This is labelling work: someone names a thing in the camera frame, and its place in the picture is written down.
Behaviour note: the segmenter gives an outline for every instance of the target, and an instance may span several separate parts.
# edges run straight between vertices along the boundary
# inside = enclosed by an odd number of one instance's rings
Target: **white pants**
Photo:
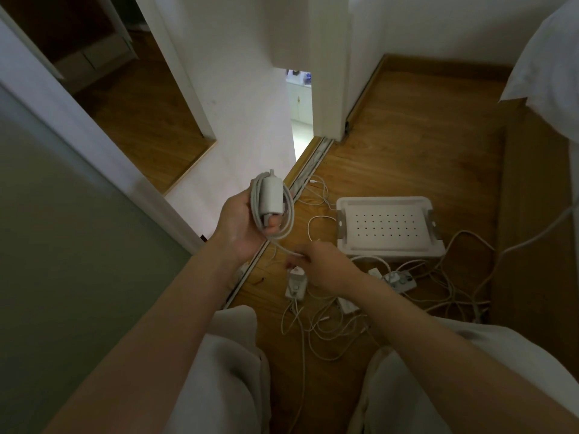
[[[442,321],[579,417],[579,384],[545,350],[507,328]],[[255,346],[256,329],[247,306],[215,314],[164,433],[268,432],[269,366]],[[365,433],[383,432],[451,432],[395,352],[381,362],[369,390]]]

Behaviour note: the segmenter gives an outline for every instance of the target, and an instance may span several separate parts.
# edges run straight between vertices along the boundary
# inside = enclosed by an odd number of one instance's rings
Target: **person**
[[[212,238],[83,381],[51,433],[266,433],[269,366],[255,313],[216,312],[264,242],[249,190],[223,206]],[[279,217],[265,234],[275,233]],[[350,299],[391,343],[372,359],[349,433],[579,432],[579,385],[512,330],[431,317],[332,244],[296,247],[288,267]]]

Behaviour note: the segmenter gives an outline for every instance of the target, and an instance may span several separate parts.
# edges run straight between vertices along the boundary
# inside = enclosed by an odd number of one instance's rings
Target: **door frame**
[[[189,253],[203,241],[0,18],[0,84]]]

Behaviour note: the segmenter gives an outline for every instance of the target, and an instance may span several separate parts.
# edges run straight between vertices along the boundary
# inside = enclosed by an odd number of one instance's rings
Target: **cabinet door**
[[[289,115],[292,120],[299,120],[299,113],[298,113],[298,99],[299,99],[299,88],[300,86],[288,84],[288,96],[289,98]]]
[[[314,124],[312,107],[312,89],[307,86],[299,86],[298,113],[299,120],[309,125]]]

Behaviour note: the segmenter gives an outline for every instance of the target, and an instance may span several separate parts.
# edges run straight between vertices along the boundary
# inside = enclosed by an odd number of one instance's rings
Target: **wooden baseboard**
[[[295,162],[291,170],[286,175],[286,178],[284,179],[284,184],[286,186],[291,187],[295,179],[298,177],[299,173],[302,171],[303,167],[306,165],[306,163],[314,153],[315,148],[318,147],[321,141],[322,137],[314,136],[314,138],[312,138],[310,144],[302,152],[302,155],[300,155],[298,160]]]
[[[362,94],[360,94],[360,96],[358,97],[358,100],[356,101],[356,104],[354,105],[354,107],[350,111],[350,114],[348,114],[348,117],[346,118],[346,134],[348,134],[351,131],[354,124],[356,123],[356,120],[358,119],[360,111],[362,110],[362,108],[364,107],[364,105],[366,103],[366,100],[368,99],[368,93],[370,92],[370,90],[372,90],[372,86],[374,85],[374,83],[378,79],[380,72],[382,72],[384,62],[386,61],[386,57],[387,57],[387,55],[382,56],[382,58],[380,59],[380,62],[378,62],[378,65],[376,65],[376,68],[374,69],[372,76],[370,76],[368,83],[366,83],[366,86],[362,90]]]
[[[506,82],[512,67],[507,65],[483,64],[479,62],[452,61],[402,55],[386,55],[384,70],[429,74],[431,76],[457,77]]]
[[[169,192],[171,190],[173,190],[177,186],[177,184],[179,184],[181,182],[181,180],[183,180],[185,175],[187,175],[189,172],[191,172],[191,170],[195,166],[197,166],[201,160],[203,160],[203,157],[205,157],[209,153],[209,151],[217,145],[217,140],[206,139],[206,141],[207,141],[207,147],[194,160],[192,160],[189,167],[187,167],[187,170],[185,172],[183,172],[180,176],[178,176],[174,182],[171,183],[169,188],[163,193],[163,196],[167,196],[169,194]]]
[[[519,106],[507,127],[497,251],[546,228],[571,205],[569,141]],[[493,279],[491,321],[516,330],[579,378],[579,289],[569,217],[506,255]]]

